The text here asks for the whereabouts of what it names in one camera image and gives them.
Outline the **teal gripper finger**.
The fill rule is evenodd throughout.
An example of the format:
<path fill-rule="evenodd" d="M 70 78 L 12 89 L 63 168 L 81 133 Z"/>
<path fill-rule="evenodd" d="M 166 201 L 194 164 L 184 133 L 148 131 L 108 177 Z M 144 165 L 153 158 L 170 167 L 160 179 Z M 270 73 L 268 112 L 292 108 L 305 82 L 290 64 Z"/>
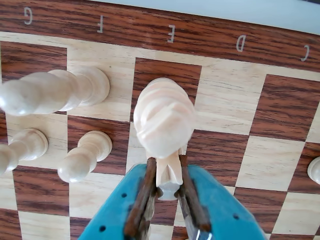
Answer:
<path fill-rule="evenodd" d="M 80 240 L 148 240 L 156 201 L 156 159 L 137 164 L 94 215 Z"/>
<path fill-rule="evenodd" d="M 218 180 L 180 155 L 177 196 L 190 240 L 265 240 L 256 218 Z"/>

